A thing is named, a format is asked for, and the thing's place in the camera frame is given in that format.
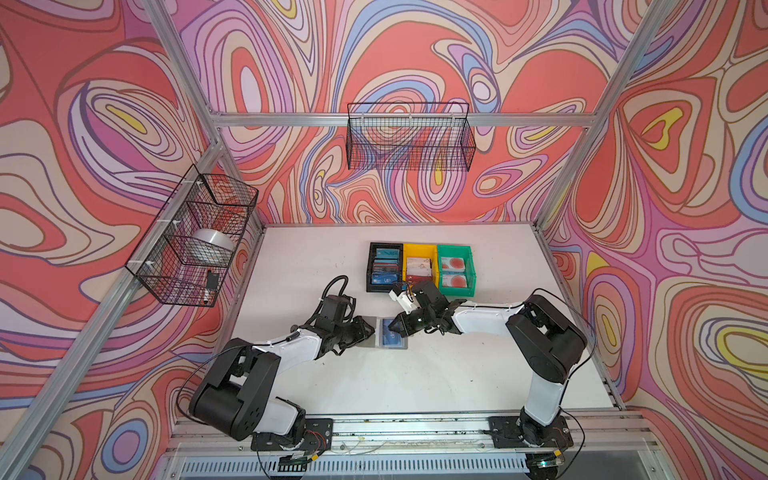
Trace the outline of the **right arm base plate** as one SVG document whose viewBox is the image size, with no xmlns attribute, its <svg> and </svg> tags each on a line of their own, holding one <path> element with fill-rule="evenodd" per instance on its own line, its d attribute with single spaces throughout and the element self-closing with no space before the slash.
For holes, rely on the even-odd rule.
<svg viewBox="0 0 768 480">
<path fill-rule="evenodd" d="M 566 420 L 555 417 L 548 426 L 541 426 L 525 416 L 492 416 L 488 418 L 487 435 L 498 449 L 543 448 L 567 450 L 574 441 Z"/>
</svg>

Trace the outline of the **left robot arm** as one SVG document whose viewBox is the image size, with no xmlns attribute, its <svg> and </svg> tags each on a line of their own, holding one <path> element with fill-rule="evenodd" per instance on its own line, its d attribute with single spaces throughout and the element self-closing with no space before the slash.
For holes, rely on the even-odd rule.
<svg viewBox="0 0 768 480">
<path fill-rule="evenodd" d="M 238 441 L 262 437 L 292 449 L 317 439 L 306 426 L 306 410 L 275 395 L 273 386 L 280 374 L 327 354 L 341 356 L 374 335 L 375 328 L 355 313 L 348 282 L 346 275 L 334 277 L 310 318 L 279 339 L 231 339 L 212 358 L 183 413 Z"/>
</svg>

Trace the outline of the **grey card holder wallet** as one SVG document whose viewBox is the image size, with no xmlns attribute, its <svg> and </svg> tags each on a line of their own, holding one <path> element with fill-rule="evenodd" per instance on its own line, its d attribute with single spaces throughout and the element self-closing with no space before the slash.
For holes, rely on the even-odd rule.
<svg viewBox="0 0 768 480">
<path fill-rule="evenodd" d="M 366 338 L 356 344 L 360 348 L 376 348 L 388 350 L 406 350 L 407 339 L 389 329 L 393 318 L 358 316 Z"/>
</svg>

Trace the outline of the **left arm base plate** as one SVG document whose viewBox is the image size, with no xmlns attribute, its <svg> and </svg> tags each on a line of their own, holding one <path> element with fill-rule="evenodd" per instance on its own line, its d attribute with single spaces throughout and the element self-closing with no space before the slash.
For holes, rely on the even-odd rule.
<svg viewBox="0 0 768 480">
<path fill-rule="evenodd" d="M 332 447 L 334 421 L 330 417 L 299 419 L 287 434 L 256 433 L 251 450 L 315 454 Z"/>
</svg>

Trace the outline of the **blue VIP card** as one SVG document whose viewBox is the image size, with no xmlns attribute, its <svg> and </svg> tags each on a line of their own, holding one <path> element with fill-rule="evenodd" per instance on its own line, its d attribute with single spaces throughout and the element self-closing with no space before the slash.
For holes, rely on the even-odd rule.
<svg viewBox="0 0 768 480">
<path fill-rule="evenodd" d="M 390 321 L 394 318 L 383 318 L 380 328 L 380 347 L 384 349 L 406 349 L 407 339 L 388 330 Z"/>
</svg>

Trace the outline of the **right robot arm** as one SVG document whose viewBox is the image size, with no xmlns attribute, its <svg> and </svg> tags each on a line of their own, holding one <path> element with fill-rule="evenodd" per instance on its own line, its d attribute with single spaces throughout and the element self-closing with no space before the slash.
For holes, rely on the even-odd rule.
<svg viewBox="0 0 768 480">
<path fill-rule="evenodd" d="M 569 378 L 588 339 L 547 298 L 533 292 L 518 304 L 477 304 L 450 300 L 429 281 L 412 288 L 395 286 L 388 296 L 402 309 L 389 330 L 402 338 L 437 332 L 512 339 L 532 371 L 526 403 L 514 424 L 517 438 L 528 447 L 564 449 L 572 444 L 558 423 Z"/>
</svg>

